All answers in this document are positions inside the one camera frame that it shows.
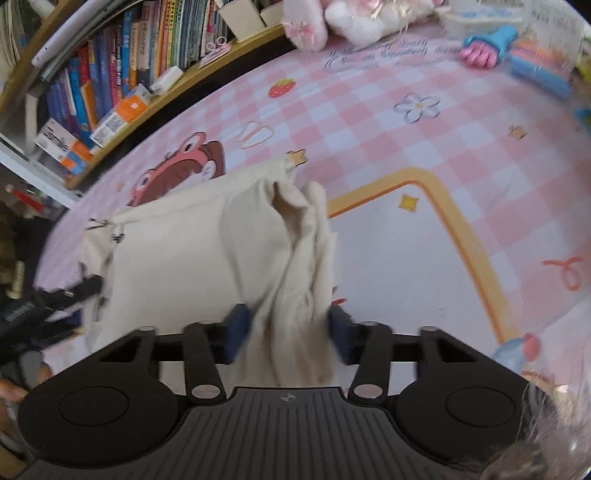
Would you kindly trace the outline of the person's left hand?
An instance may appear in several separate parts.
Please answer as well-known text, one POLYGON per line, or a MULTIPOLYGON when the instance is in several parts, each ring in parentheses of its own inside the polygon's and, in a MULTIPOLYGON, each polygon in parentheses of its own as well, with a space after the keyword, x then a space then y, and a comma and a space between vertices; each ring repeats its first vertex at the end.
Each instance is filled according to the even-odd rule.
MULTIPOLYGON (((52 376, 51 367, 42 363, 38 373, 37 385, 43 383, 52 376)), ((11 381, 1 378, 0 396, 1 396, 1 431, 9 436, 15 435, 14 422, 8 412, 8 403, 18 404, 27 395, 28 390, 23 389, 11 381)))

